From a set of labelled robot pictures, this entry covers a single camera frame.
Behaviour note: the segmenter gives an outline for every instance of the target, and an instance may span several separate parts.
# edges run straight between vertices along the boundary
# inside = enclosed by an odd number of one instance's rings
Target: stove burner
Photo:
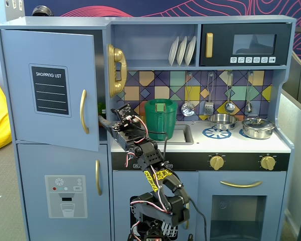
[[[203,135],[213,139],[225,139],[229,138],[232,135],[232,133],[229,130],[221,131],[216,128],[207,128],[203,130]]]
[[[246,138],[252,139],[251,137],[248,137],[246,134],[244,134],[243,129],[241,129],[241,130],[239,131],[239,134],[240,134],[241,136],[246,137]]]

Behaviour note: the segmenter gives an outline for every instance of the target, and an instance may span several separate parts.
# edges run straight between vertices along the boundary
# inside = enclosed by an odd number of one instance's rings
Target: green pitcher
[[[146,125],[150,132],[166,132],[172,138],[176,123],[177,103],[170,99],[153,99],[145,104]],[[164,141],[165,135],[148,134],[156,141]]]

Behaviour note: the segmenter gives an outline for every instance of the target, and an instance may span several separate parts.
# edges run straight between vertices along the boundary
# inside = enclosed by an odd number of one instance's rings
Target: play kitchen
[[[279,241],[294,146],[277,115],[294,27],[284,16],[25,17],[0,25],[27,238],[144,235],[130,203],[152,186],[135,154],[125,167],[127,152],[98,124],[99,103],[110,122],[130,103],[206,216],[205,226],[188,203],[187,221],[158,223],[163,235]]]

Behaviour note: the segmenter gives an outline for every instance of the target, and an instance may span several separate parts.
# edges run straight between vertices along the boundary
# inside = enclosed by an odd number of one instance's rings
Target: colorful tile backsplash
[[[214,72],[214,89],[211,101],[214,103],[214,113],[226,113],[228,71]],[[266,118],[272,89],[273,71],[254,71],[253,88],[250,92],[253,115]],[[166,98],[177,102],[177,120],[198,121],[206,119],[204,104],[208,101],[207,89],[208,71],[129,71],[124,91],[115,98],[118,106],[130,102],[136,114],[145,115],[145,103],[154,98]],[[247,71],[233,71],[233,88],[231,101],[235,104],[232,113],[243,120],[248,113],[246,104]],[[181,107],[188,100],[195,106],[195,115],[183,116]]]

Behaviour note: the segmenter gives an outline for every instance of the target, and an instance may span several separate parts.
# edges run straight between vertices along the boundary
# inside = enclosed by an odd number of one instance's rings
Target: gold door handle
[[[252,184],[247,184],[247,185],[240,185],[240,184],[235,184],[227,181],[221,181],[223,185],[229,186],[229,187],[237,187],[237,188],[250,188],[250,187],[256,187],[258,185],[261,185],[263,182],[262,181],[257,181]]]
[[[206,34],[206,58],[212,58],[213,56],[213,34]]]
[[[120,80],[116,80],[116,64],[121,63]],[[127,80],[127,62],[122,50],[108,45],[108,77],[109,77],[109,95],[114,97],[123,91]]]
[[[84,89],[82,91],[81,100],[80,100],[80,121],[81,121],[82,127],[84,128],[85,133],[89,134],[89,129],[86,126],[85,117],[84,117],[84,109],[85,109],[85,100],[86,100],[86,97],[87,97],[87,91]]]
[[[101,190],[99,187],[99,160],[96,160],[96,187],[98,191],[98,195],[101,196]]]
[[[187,208],[187,209],[190,209],[190,203],[187,203],[187,204],[186,204],[186,208]],[[186,223],[185,223],[185,229],[188,229],[188,228],[189,228],[189,224],[190,224],[190,220],[187,220]]]

